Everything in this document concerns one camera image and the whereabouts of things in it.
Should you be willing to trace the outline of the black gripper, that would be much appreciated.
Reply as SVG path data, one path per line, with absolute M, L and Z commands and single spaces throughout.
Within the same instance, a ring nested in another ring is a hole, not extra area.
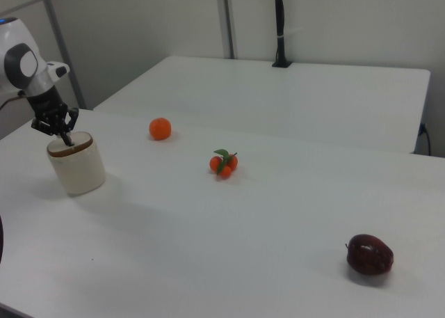
M 79 117 L 77 108 L 63 102 L 55 86 L 39 95 L 27 95 L 26 99 L 35 114 L 31 127 L 48 136 L 60 136 L 66 146 L 73 146 L 70 133 Z M 48 125 L 57 124 L 57 129 Z

